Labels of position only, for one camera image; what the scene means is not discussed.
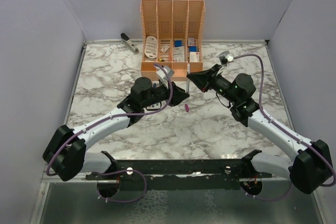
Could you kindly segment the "purple-end white marker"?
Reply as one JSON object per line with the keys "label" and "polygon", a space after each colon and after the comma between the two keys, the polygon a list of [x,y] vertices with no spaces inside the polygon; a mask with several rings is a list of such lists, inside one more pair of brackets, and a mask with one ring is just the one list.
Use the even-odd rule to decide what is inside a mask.
{"label": "purple-end white marker", "polygon": [[[190,64],[188,63],[187,64],[187,75],[190,73]],[[186,79],[186,93],[189,93],[190,92],[190,80],[188,79],[188,77],[187,77],[187,79]]]}

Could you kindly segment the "red-end white marker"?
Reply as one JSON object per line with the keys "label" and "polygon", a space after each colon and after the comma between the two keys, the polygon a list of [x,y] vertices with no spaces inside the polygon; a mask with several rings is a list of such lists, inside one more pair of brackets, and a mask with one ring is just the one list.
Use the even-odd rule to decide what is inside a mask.
{"label": "red-end white marker", "polygon": [[157,109],[159,109],[159,105],[151,105],[151,106],[149,106],[149,107],[147,107],[146,109],[148,110],[148,111],[153,111],[153,110],[157,110]]}

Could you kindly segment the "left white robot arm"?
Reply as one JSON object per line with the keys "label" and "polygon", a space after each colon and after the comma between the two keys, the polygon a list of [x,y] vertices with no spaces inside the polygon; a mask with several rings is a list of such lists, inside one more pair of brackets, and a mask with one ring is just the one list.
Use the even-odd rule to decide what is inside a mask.
{"label": "left white robot arm", "polygon": [[107,152],[89,153],[93,145],[112,133],[136,124],[147,113],[145,109],[157,103],[176,106],[190,95],[174,82],[153,87],[146,77],[136,79],[130,94],[115,109],[82,126],[60,126],[43,153],[46,174],[57,175],[66,182],[79,173],[99,174],[110,179],[116,172],[116,161]]}

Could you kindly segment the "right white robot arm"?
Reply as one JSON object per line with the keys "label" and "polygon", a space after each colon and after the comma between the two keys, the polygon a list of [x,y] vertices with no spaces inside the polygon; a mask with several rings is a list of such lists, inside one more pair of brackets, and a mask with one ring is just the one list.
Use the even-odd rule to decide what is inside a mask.
{"label": "right white robot arm", "polygon": [[187,74],[190,82],[202,92],[213,90],[232,105],[234,119],[245,127],[253,129],[279,147],[286,158],[259,153],[241,164],[246,177],[267,172],[286,178],[301,192],[310,194],[326,181],[335,177],[328,145],[312,141],[297,134],[268,114],[252,95],[256,91],[250,75],[240,73],[234,81],[228,81],[221,73],[221,66],[215,64],[208,70]]}

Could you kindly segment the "white printed box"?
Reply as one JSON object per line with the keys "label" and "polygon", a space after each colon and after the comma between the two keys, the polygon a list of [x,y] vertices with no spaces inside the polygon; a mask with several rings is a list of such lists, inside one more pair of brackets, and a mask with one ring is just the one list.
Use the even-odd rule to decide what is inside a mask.
{"label": "white printed box", "polygon": [[190,52],[190,62],[199,62],[199,57],[200,53],[199,52]]}

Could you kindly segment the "blue eraser box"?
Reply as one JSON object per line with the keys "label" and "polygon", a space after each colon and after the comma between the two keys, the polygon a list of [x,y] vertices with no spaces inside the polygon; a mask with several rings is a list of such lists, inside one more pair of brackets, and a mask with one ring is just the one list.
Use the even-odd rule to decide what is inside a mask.
{"label": "blue eraser box", "polygon": [[198,52],[198,49],[197,49],[196,46],[190,46],[190,47],[189,47],[189,51],[190,51],[190,52]]}

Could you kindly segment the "white paper package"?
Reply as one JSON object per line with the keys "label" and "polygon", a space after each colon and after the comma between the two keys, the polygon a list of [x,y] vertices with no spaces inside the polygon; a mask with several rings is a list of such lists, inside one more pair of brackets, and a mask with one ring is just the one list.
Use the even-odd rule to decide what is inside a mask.
{"label": "white paper package", "polygon": [[172,60],[174,62],[185,62],[185,50],[183,46],[174,47],[172,52]]}

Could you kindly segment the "white red staples box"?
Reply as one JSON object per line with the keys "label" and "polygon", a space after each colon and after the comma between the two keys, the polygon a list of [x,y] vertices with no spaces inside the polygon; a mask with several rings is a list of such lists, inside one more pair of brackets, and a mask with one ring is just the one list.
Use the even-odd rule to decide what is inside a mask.
{"label": "white red staples box", "polygon": [[193,37],[189,37],[187,40],[187,44],[189,47],[195,47],[196,46],[196,39]]}

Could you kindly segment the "blue stamp box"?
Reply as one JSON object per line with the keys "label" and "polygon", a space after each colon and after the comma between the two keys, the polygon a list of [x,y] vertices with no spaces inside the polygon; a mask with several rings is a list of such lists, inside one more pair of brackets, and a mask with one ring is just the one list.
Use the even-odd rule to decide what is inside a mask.
{"label": "blue stamp box", "polygon": [[183,40],[174,41],[174,47],[182,47],[182,46],[183,46]]}

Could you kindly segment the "small white red box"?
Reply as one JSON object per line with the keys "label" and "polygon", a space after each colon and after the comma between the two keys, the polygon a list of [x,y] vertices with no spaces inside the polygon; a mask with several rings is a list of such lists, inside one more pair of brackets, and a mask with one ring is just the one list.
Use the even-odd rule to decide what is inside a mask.
{"label": "small white red box", "polygon": [[161,49],[160,49],[160,52],[162,52],[162,53],[165,53],[165,52],[167,52],[168,50],[169,50],[169,45],[164,45]]}

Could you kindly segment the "white oval label card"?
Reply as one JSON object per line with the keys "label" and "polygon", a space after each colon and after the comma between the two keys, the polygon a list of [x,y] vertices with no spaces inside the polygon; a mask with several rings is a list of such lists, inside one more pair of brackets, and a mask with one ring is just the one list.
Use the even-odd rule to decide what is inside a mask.
{"label": "white oval label card", "polygon": [[150,59],[156,59],[158,56],[158,40],[154,36],[148,36],[145,41],[144,54]]}

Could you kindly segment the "orange plastic desk organizer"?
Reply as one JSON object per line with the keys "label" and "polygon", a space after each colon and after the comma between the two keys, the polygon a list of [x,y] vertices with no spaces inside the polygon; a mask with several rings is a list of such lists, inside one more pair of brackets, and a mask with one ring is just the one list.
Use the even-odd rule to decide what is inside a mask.
{"label": "orange plastic desk organizer", "polygon": [[[156,79],[155,63],[169,66],[174,75],[174,81],[185,81],[187,64],[190,72],[203,69],[202,39],[205,21],[204,0],[142,0],[140,4],[142,25],[143,54],[141,60],[141,75],[151,80]],[[154,36],[158,41],[158,55],[156,59],[145,56],[145,41],[148,36]],[[199,62],[190,62],[190,51],[187,44],[189,37],[196,39],[199,52]],[[183,40],[185,62],[174,62],[172,52],[175,40]],[[164,45],[169,45],[169,50],[160,52]]]}

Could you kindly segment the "black grey stapler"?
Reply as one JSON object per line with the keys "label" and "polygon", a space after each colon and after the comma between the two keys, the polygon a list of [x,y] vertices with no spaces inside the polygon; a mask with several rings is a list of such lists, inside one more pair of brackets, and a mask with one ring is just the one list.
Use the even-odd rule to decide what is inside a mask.
{"label": "black grey stapler", "polygon": [[139,49],[135,46],[135,44],[132,42],[132,40],[125,34],[121,33],[121,42],[134,54],[139,53]]}

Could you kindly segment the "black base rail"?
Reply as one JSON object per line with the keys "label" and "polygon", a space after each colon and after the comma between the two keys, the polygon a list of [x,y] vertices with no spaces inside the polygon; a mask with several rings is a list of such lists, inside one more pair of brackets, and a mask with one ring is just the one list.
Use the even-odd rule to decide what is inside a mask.
{"label": "black base rail", "polygon": [[117,160],[105,176],[92,173],[86,180],[121,191],[239,190],[242,181],[271,177],[253,168],[251,159],[258,153],[240,159]]}

